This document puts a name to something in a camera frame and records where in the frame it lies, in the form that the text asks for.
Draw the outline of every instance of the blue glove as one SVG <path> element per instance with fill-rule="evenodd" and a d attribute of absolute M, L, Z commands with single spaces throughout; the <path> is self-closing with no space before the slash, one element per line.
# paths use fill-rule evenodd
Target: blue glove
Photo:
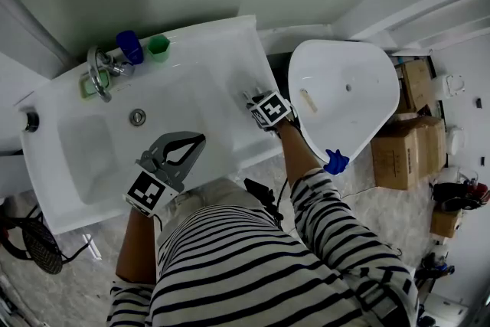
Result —
<path fill-rule="evenodd" d="M 342 173 L 349 163 L 349 157 L 343 156 L 338 149 L 336 152 L 328 149 L 325 151 L 330 157 L 330 162 L 327 165 L 324 165 L 323 169 L 331 175 L 338 175 L 339 173 Z"/>

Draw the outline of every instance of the brown box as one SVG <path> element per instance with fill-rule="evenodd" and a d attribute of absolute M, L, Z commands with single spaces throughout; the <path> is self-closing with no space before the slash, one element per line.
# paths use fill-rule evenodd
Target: brown box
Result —
<path fill-rule="evenodd" d="M 414 60 L 402 64 L 400 78 L 400 102 L 396 113 L 415 113 L 433 102 L 429 68 L 424 60 Z"/>
<path fill-rule="evenodd" d="M 446 212 L 435 206 L 432 213 L 432 222 L 430 223 L 430 233 L 453 238 L 460 217 L 461 210 L 458 212 Z"/>
<path fill-rule="evenodd" d="M 423 116 L 383 127 L 371 141 L 376 186 L 406 190 L 446 163 L 444 122 Z"/>

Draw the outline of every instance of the white sink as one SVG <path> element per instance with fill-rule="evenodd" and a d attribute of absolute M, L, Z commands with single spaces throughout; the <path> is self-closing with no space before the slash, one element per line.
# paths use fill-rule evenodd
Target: white sink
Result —
<path fill-rule="evenodd" d="M 288 84 L 305 141 L 327 163 L 326 149 L 354 160 L 394 113 L 400 95 L 390 58 L 358 42 L 303 42 L 292 54 Z"/>
<path fill-rule="evenodd" d="M 279 140 L 260 130 L 242 91 L 276 89 L 256 34 L 254 17 L 239 17 L 170 31 L 169 59 L 136 66 L 113 79 L 113 99 L 83 101 L 78 80 L 87 64 L 61 75 L 23 100 L 40 127 L 22 133 L 29 174 L 55 234 L 129 209 L 122 200 L 126 173 L 160 135 L 195 131 L 206 146 L 184 180 L 185 189 L 253 165 L 281 152 Z M 120 50 L 112 51 L 120 57 Z M 129 122 L 145 111 L 140 127 Z"/>

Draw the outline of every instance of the black and white striped sleeve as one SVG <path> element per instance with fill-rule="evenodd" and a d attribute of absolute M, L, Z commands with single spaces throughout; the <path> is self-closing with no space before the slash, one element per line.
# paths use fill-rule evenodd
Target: black and white striped sleeve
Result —
<path fill-rule="evenodd" d="M 143 327 L 149 314 L 154 285 L 117 281 L 110 290 L 112 305 L 107 326 L 135 325 Z"/>
<path fill-rule="evenodd" d="M 398 256 L 341 201 L 323 169 L 306 173 L 292 187 L 296 228 L 305 245 L 354 291 L 377 317 L 403 304 L 410 325 L 417 314 L 417 288 Z"/>

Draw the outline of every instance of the green cup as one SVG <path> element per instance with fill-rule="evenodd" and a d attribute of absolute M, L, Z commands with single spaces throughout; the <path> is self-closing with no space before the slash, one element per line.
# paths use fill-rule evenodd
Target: green cup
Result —
<path fill-rule="evenodd" d="M 152 55 L 154 61 L 163 63 L 168 59 L 170 52 L 170 41 L 163 34 L 153 36 L 146 47 L 147 51 Z"/>

